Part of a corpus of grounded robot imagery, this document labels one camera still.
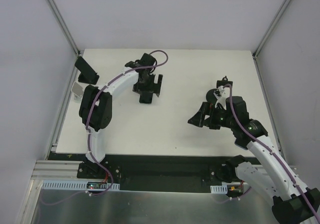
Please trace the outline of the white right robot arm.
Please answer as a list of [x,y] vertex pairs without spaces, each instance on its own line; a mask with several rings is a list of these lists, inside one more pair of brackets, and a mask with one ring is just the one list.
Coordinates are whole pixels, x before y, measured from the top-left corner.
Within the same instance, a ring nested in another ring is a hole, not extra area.
[[317,214],[320,191],[309,188],[290,169],[264,126],[249,117],[242,97],[224,97],[217,89],[212,89],[188,123],[211,130],[230,129],[235,137],[235,145],[250,151],[257,158],[266,175],[242,155],[228,159],[215,174],[226,183],[241,180],[249,184],[268,202],[278,223],[300,224],[312,217],[320,219]]

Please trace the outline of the black smartphone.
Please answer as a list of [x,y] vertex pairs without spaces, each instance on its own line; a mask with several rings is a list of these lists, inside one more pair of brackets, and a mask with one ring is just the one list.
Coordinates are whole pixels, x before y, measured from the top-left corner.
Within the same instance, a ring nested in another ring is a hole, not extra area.
[[95,72],[94,69],[88,64],[87,61],[85,61],[85,59],[82,56],[77,58],[74,66],[80,71],[80,73],[92,74],[93,72]]

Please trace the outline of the white folding phone stand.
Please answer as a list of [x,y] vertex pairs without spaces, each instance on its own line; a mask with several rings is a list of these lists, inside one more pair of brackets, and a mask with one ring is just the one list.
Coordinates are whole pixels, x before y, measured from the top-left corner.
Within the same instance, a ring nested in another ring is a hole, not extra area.
[[75,81],[72,85],[71,92],[73,94],[74,101],[76,103],[81,103],[84,94],[83,87]]

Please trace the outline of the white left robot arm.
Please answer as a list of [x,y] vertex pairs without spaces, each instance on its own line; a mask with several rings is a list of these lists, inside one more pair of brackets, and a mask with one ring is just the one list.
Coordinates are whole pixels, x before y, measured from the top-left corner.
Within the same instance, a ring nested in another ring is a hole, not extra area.
[[140,59],[129,61],[123,71],[112,80],[100,86],[89,84],[82,96],[79,117],[85,126],[87,135],[86,158],[92,162],[88,172],[99,179],[105,175],[106,167],[102,161],[106,157],[103,130],[110,124],[113,116],[113,101],[127,88],[139,95],[139,103],[151,104],[153,96],[160,96],[163,75],[155,82],[156,68],[169,60],[163,50],[144,53]]

